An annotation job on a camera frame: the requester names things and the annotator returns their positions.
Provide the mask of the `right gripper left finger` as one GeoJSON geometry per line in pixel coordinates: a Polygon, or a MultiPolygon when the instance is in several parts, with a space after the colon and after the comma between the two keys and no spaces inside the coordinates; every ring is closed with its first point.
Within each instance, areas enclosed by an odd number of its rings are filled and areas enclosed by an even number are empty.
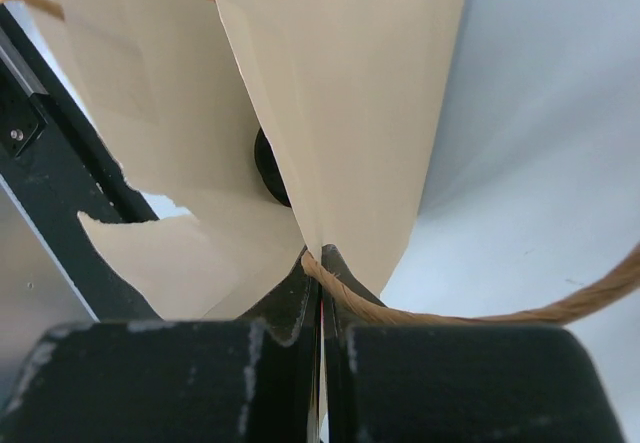
{"type": "Polygon", "coordinates": [[[234,320],[67,324],[26,358],[5,442],[315,442],[320,290],[295,265],[234,320]]]}

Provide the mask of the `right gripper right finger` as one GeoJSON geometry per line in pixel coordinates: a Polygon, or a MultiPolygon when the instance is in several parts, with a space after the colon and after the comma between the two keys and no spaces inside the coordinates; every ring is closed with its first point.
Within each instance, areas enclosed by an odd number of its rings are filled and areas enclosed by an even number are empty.
{"type": "Polygon", "coordinates": [[[579,340],[557,325],[368,324],[325,299],[331,442],[622,442],[579,340]]]}

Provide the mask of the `black plastic cup lid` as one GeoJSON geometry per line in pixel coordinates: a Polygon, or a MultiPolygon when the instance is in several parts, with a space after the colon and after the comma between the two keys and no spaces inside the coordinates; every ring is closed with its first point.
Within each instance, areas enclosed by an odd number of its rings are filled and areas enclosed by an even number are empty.
{"type": "Polygon", "coordinates": [[[269,193],[281,205],[291,207],[271,145],[262,128],[259,129],[254,142],[254,162],[269,193]]]}

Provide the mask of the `tan paper bag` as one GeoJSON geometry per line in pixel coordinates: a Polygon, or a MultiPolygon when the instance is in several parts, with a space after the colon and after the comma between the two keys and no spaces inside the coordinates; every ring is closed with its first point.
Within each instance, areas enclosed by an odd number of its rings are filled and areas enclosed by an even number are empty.
{"type": "Polygon", "coordinates": [[[295,265],[383,322],[639,286],[639,0],[2,2],[157,216],[79,221],[158,318],[238,317],[295,265]]]}

